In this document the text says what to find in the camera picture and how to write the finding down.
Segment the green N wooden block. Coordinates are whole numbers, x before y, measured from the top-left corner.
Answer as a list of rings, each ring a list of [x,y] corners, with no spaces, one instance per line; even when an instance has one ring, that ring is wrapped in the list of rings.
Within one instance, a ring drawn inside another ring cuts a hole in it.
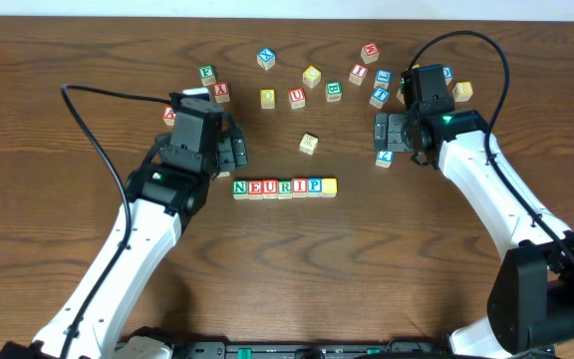
[[[248,181],[235,180],[232,185],[232,195],[235,199],[248,199]]]

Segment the red E wooden block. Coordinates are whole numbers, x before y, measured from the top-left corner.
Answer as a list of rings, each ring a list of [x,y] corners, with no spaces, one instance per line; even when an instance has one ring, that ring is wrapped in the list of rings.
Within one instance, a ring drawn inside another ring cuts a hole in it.
[[[247,182],[247,194],[249,199],[263,198],[263,184],[261,180],[249,180]]]

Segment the green R wooden block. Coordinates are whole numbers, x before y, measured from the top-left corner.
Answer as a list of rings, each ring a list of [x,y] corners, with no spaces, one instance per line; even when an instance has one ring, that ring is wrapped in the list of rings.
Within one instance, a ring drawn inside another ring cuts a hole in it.
[[[293,197],[292,181],[290,179],[280,180],[278,182],[278,198],[291,199]]]

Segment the yellow S wooden block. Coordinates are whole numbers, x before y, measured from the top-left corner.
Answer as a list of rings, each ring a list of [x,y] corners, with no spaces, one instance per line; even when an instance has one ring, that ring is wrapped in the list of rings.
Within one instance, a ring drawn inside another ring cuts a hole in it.
[[[338,193],[338,182],[335,178],[322,179],[322,197],[335,197]]]

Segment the blue P wooden block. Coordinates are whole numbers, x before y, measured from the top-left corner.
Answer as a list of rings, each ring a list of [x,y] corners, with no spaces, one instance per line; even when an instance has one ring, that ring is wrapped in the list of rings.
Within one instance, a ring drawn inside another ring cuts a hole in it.
[[[307,196],[320,197],[322,195],[322,179],[307,178]]]

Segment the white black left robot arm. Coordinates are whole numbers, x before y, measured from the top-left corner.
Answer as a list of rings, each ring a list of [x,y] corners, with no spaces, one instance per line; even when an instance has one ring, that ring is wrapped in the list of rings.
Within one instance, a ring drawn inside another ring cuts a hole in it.
[[[6,358],[170,358],[174,344],[143,328],[120,336],[154,270],[204,206],[210,182],[247,164],[241,128],[196,135],[184,148],[178,132],[156,139],[131,173],[113,230],[58,314],[24,346],[12,341]]]

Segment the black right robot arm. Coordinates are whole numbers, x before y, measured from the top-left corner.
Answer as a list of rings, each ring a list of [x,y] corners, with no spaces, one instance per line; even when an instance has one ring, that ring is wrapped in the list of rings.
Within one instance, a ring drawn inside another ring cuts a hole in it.
[[[378,114],[374,143],[379,153],[427,156],[501,259],[485,316],[449,335],[453,354],[509,358],[574,339],[574,231],[528,188],[477,111]]]

